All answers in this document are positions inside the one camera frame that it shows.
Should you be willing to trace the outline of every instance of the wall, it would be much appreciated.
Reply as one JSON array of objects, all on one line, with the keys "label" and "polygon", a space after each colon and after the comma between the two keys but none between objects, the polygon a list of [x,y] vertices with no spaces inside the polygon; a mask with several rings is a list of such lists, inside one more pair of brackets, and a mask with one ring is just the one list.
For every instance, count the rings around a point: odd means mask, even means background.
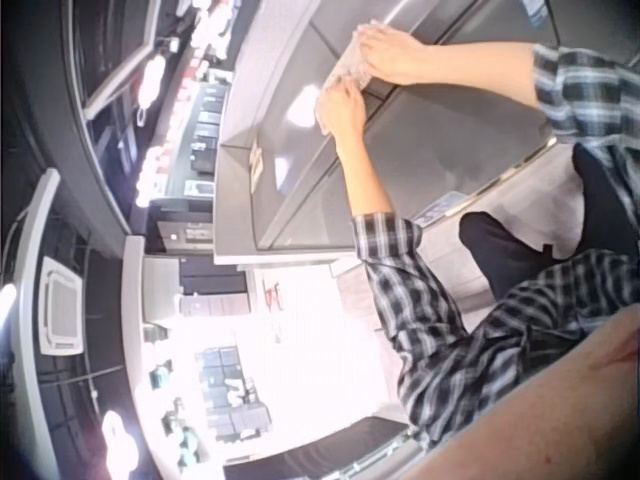
[{"label": "wall", "polygon": [[177,258],[145,257],[142,265],[142,302],[147,322],[170,320],[178,314],[180,262]]}]

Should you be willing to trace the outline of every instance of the shirt cuff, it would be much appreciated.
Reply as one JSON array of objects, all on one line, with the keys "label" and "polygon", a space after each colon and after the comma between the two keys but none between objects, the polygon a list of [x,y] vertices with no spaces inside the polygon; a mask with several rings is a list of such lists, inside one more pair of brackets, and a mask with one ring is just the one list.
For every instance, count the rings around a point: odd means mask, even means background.
[{"label": "shirt cuff", "polygon": [[415,252],[422,229],[393,213],[373,213],[353,219],[356,253],[360,260],[395,257]]}]

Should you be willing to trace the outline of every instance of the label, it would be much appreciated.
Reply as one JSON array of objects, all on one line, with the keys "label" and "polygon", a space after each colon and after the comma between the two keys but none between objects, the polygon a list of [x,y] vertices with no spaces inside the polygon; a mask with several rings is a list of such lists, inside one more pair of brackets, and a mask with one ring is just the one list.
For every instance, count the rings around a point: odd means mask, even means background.
[{"label": "label", "polygon": [[422,228],[425,228],[428,225],[431,225],[435,221],[439,220],[445,213],[447,213],[452,208],[457,207],[462,202],[467,199],[467,196],[463,193],[451,191],[446,193],[438,200],[433,202],[427,208],[425,208],[417,218],[414,220],[414,223]]}]

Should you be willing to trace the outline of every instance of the shirt sleeve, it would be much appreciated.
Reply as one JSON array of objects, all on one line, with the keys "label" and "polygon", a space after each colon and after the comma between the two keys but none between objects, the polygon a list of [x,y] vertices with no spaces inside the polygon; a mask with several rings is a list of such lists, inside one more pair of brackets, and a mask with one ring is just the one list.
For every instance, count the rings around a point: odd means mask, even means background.
[{"label": "shirt sleeve", "polygon": [[422,423],[417,401],[439,363],[469,334],[455,301],[417,252],[422,230],[393,214],[353,220],[356,251],[364,262],[382,327],[403,359],[398,391],[409,419]]},{"label": "shirt sleeve", "polygon": [[584,49],[534,47],[540,108],[558,140],[640,149],[640,75]]}]

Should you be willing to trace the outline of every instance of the skin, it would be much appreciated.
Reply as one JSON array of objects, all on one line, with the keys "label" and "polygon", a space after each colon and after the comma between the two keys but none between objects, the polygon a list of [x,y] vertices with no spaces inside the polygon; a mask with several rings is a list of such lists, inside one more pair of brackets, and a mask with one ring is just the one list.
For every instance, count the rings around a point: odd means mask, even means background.
[{"label": "skin", "polygon": [[613,478],[607,474],[637,448],[640,434],[639,341],[640,307],[634,306],[511,392],[404,478]]}]

